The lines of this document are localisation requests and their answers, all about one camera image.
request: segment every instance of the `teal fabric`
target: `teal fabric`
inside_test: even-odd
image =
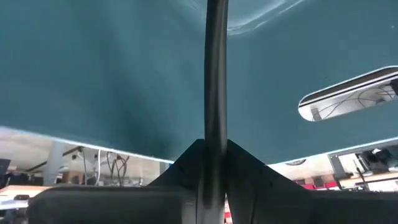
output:
[[[203,138],[202,0],[3,1],[0,125],[161,159]],[[230,0],[229,138],[266,163],[398,136],[397,102],[307,94],[398,64],[398,1]]]

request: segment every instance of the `teal fabric canopy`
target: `teal fabric canopy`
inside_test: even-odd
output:
[[[266,163],[398,136],[398,103],[307,94],[398,64],[398,1],[230,0],[228,137]],[[204,136],[205,0],[4,1],[0,125],[175,160]]]

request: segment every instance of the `oval window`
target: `oval window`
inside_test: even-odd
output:
[[[394,100],[398,67],[386,67],[305,96],[298,112],[307,121],[321,121]]]

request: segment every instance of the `black vertical rod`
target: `black vertical rod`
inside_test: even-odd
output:
[[[228,0],[208,0],[205,41],[205,153],[202,224],[224,221],[227,148],[226,30]]]

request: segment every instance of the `black pole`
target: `black pole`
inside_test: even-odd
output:
[[[208,0],[205,42],[205,153],[202,224],[224,222],[227,148],[226,29],[228,0]]]

